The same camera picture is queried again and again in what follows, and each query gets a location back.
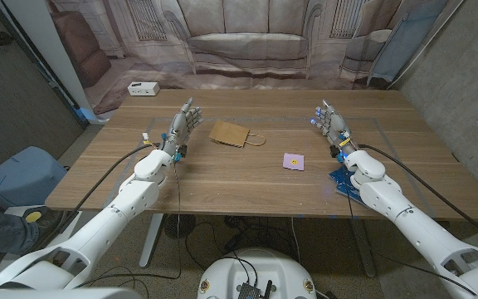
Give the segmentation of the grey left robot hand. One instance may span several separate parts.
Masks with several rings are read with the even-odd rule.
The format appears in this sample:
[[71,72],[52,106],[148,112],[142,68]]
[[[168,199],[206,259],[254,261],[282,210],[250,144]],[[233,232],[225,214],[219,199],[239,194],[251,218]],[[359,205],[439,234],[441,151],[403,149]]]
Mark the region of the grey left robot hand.
[[198,106],[192,107],[193,98],[180,108],[166,133],[161,150],[170,156],[176,155],[178,149],[188,142],[190,134],[202,122],[202,112]]

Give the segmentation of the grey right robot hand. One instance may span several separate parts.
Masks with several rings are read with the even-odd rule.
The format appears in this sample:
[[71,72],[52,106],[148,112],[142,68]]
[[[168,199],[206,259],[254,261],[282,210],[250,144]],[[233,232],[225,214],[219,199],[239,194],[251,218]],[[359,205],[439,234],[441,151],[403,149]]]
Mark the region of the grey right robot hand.
[[328,140],[330,154],[338,161],[344,161],[349,154],[358,149],[352,143],[351,130],[344,118],[326,100],[322,100],[322,106],[316,107],[315,117],[310,123]]

